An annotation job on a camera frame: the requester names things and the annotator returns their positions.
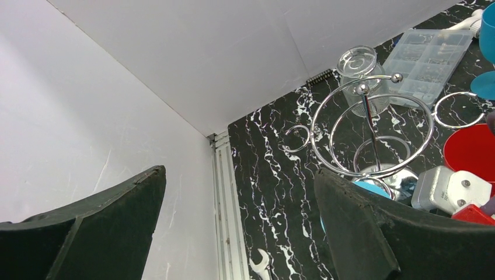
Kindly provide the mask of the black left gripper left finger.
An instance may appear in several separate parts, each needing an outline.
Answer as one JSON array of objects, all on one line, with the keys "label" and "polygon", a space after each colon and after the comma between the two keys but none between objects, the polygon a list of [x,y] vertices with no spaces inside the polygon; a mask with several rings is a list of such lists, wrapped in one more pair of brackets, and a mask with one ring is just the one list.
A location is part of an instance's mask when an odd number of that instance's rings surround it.
[{"label": "black left gripper left finger", "polygon": [[141,279],[166,190],[154,166],[66,206],[1,223],[2,279]]}]

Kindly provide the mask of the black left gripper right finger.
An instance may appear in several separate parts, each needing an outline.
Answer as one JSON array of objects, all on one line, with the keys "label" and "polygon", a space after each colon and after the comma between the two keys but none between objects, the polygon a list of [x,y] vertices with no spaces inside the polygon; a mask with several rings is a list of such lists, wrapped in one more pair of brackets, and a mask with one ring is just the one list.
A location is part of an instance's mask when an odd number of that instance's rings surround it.
[{"label": "black left gripper right finger", "polygon": [[320,169],[314,191],[338,279],[493,279],[494,227],[369,192]]}]

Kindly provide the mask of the chrome spiral glass rack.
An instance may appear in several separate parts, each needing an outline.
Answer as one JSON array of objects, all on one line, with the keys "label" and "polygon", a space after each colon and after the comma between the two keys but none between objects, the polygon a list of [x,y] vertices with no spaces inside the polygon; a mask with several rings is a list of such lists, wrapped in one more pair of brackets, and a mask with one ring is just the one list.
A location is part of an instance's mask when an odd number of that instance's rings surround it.
[{"label": "chrome spiral glass rack", "polygon": [[[367,78],[364,78],[364,80],[369,80],[369,79],[383,79],[383,80],[389,80],[392,83],[401,83],[403,81],[403,75],[401,73],[395,72],[391,75],[377,75],[377,76],[369,76]],[[401,173],[410,162],[414,161],[415,158],[417,158],[419,155],[421,155],[423,153],[423,151],[426,149],[427,145],[429,144],[429,142],[431,141],[431,139],[433,137],[434,126],[436,124],[438,124],[442,127],[445,127],[445,128],[453,129],[453,130],[458,130],[458,129],[460,130],[460,129],[467,128],[467,127],[473,126],[475,124],[478,124],[482,120],[485,120],[488,116],[487,113],[483,112],[473,122],[471,122],[469,124],[465,124],[465,125],[458,125],[458,126],[448,125],[448,124],[441,121],[440,117],[438,116],[438,107],[444,100],[446,100],[450,97],[461,96],[461,95],[469,96],[472,98],[477,98],[478,96],[472,92],[455,92],[455,93],[448,94],[436,102],[436,104],[434,106],[434,110],[430,110],[427,107],[427,105],[425,104],[425,102],[423,102],[420,99],[413,97],[413,96],[409,97],[409,96],[401,96],[399,94],[387,93],[387,94],[382,94],[382,95],[379,94],[376,96],[368,97],[369,87],[365,84],[361,84],[360,86],[357,87],[356,92],[359,95],[361,95],[362,100],[360,102],[358,102],[357,104],[358,105],[363,104],[365,111],[367,113],[367,115],[365,116],[365,119],[366,119],[366,122],[369,126],[370,139],[365,141],[361,146],[358,147],[358,149],[355,152],[354,157],[356,158],[360,154],[361,150],[363,150],[366,147],[366,145],[371,144],[372,150],[375,153],[375,161],[376,161],[377,170],[376,171],[361,172],[361,173],[356,172],[356,171],[350,171],[347,168],[343,167],[343,165],[338,161],[338,159],[335,155],[335,152],[334,152],[334,148],[333,148],[333,137],[335,134],[335,130],[337,129],[337,126],[340,124],[341,120],[356,105],[350,106],[345,112],[343,112],[342,115],[340,117],[338,117],[335,124],[332,126],[332,129],[331,129],[331,132],[329,135],[329,154],[332,157],[332,162],[327,161],[319,152],[319,149],[317,147],[316,140],[315,140],[315,130],[316,130],[317,120],[318,120],[319,114],[324,109],[327,102],[329,102],[335,94],[337,94],[338,92],[342,92],[342,89],[348,87],[351,84],[352,84],[352,82],[341,85],[337,89],[335,89],[334,91],[330,92],[327,95],[327,97],[324,99],[324,101],[316,109],[316,112],[313,115],[311,125],[309,127],[304,126],[304,125],[294,125],[291,128],[289,128],[288,130],[286,130],[286,132],[284,134],[289,135],[293,130],[303,129],[306,131],[307,136],[306,136],[303,144],[299,148],[290,149],[288,146],[283,146],[283,150],[288,152],[288,153],[295,153],[295,152],[302,150],[304,147],[310,145],[311,149],[315,153],[316,157],[328,169],[330,169],[333,172],[336,172],[337,174],[343,175],[343,176],[353,177],[353,178],[355,178],[355,181],[373,181],[375,185],[381,187],[383,190],[386,190],[386,192],[390,195],[392,200],[397,200],[397,198],[398,198],[397,194],[399,193],[399,190],[392,188],[391,185],[387,184],[384,181],[384,178],[392,177],[398,173]],[[417,106],[419,106],[423,110],[427,124],[428,124],[428,133],[424,137],[424,141],[421,144],[421,146],[414,153],[411,152],[407,143],[398,137],[389,136],[389,135],[386,135],[386,136],[377,136],[376,135],[376,132],[374,129],[375,125],[374,125],[372,117],[371,117],[370,103],[372,100],[382,98],[382,97],[397,97],[399,99],[406,99],[406,100],[409,100],[409,101],[415,103]],[[391,166],[387,169],[384,169],[382,167],[381,161],[379,159],[378,150],[377,150],[377,142],[378,141],[390,141],[390,140],[398,141],[398,142],[403,144],[403,146],[406,148],[407,158],[404,161],[402,161],[402,162],[400,162],[394,166]]]}]

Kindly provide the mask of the blue plastic goblet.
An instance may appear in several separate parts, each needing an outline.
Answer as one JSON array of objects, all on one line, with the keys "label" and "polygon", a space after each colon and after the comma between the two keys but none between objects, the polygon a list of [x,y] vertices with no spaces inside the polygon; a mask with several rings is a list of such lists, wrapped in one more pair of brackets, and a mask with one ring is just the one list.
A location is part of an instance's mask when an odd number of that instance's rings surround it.
[{"label": "blue plastic goblet", "polygon": [[[382,197],[385,197],[386,199],[390,199],[390,195],[386,192],[386,190],[383,190],[381,187],[373,184],[373,183],[368,183],[365,181],[348,181],[347,182],[351,183],[353,186],[356,186],[357,188],[363,189],[368,191],[369,193],[377,194]],[[319,207],[320,214],[319,214],[319,220],[320,220],[320,226],[324,232],[325,235],[327,235],[327,230],[325,226],[325,222],[323,219],[323,214],[326,213],[326,211],[321,210],[321,207]]]},{"label": "blue plastic goblet", "polygon": [[[483,58],[494,65],[494,3],[482,13],[478,43]],[[479,98],[494,101],[494,70],[475,77],[470,89]]]}]

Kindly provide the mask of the blue plastic goblet back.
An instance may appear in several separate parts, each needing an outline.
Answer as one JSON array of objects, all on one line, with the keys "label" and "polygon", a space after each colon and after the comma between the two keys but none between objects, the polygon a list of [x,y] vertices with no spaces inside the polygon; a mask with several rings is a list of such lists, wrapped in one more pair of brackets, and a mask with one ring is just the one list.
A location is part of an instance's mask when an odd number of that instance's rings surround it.
[{"label": "blue plastic goblet back", "polygon": [[[482,13],[478,43],[483,58],[494,65],[494,3]],[[494,70],[475,77],[470,89],[479,98],[494,101]]]}]

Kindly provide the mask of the clear glass wine glass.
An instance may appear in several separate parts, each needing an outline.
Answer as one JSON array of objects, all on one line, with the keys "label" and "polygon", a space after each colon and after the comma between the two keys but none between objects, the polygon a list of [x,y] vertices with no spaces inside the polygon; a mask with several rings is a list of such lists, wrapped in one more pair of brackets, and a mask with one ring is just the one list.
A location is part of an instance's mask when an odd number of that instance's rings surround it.
[{"label": "clear glass wine glass", "polygon": [[342,89],[342,92],[349,106],[356,105],[351,111],[358,117],[367,115],[364,105],[357,104],[362,100],[361,95],[356,92],[358,86],[365,84],[369,87],[368,97],[388,93],[386,80],[364,80],[369,76],[385,74],[382,65],[377,61],[377,52],[372,47],[359,45],[347,50],[337,62],[337,71],[340,75],[339,85],[352,82]]}]

